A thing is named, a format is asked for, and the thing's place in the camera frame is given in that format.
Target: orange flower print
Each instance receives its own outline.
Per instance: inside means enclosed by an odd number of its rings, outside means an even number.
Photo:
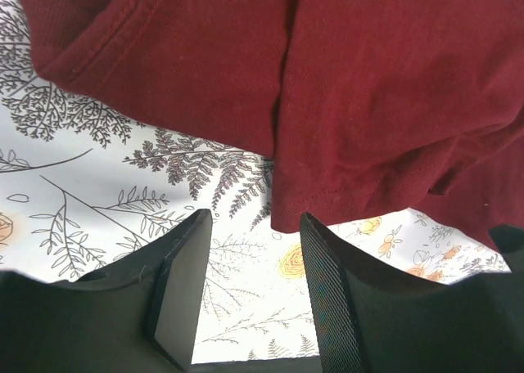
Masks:
[[[418,277],[424,277],[424,267],[416,266],[406,271],[408,274]]]
[[[358,234],[365,234],[371,236],[382,224],[382,218],[377,216],[376,218],[370,218],[364,220],[357,231]]]
[[[0,242],[5,241],[13,233],[13,221],[0,213]]]
[[[304,259],[302,258],[302,246],[292,246],[280,259],[278,265],[280,276],[285,279],[301,279],[305,276]]]
[[[382,245],[378,248],[378,253],[381,257],[386,256],[387,258],[391,258],[391,249],[395,248],[395,244],[402,242],[402,240],[395,238],[401,228],[402,226],[398,226],[396,230],[391,230],[391,234],[388,234],[384,238],[384,242],[382,242]]]
[[[433,273],[430,273],[428,276],[426,276],[426,279],[429,281],[441,281],[444,279],[444,273],[442,271],[434,271]]]
[[[454,246],[450,250],[444,253],[444,260],[451,260],[457,255],[457,253],[462,249],[462,246]]]

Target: folded clothing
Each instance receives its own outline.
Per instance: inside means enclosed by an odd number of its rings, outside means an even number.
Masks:
[[[38,74],[275,160],[272,226],[524,224],[523,0],[21,0]]]

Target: garment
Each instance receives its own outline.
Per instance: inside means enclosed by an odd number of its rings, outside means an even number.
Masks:
[[[524,223],[522,0],[21,2],[45,79],[274,158],[278,231],[412,206],[493,246]]]

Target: botanical print fabric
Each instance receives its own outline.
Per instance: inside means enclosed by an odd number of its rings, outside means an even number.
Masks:
[[[194,362],[318,352],[300,238],[269,225],[269,160],[145,126],[37,78],[18,0],[0,0],[0,97],[0,269],[74,281],[209,208]],[[432,281],[508,270],[411,209],[332,230]]]

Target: white tablecloth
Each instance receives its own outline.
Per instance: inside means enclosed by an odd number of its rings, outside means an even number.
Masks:
[[[299,236],[269,225],[270,161],[63,92],[32,71],[28,36],[18,0],[1,0],[0,269],[74,281],[211,208],[194,362],[316,354]],[[411,209],[332,230],[434,281],[508,270]]]

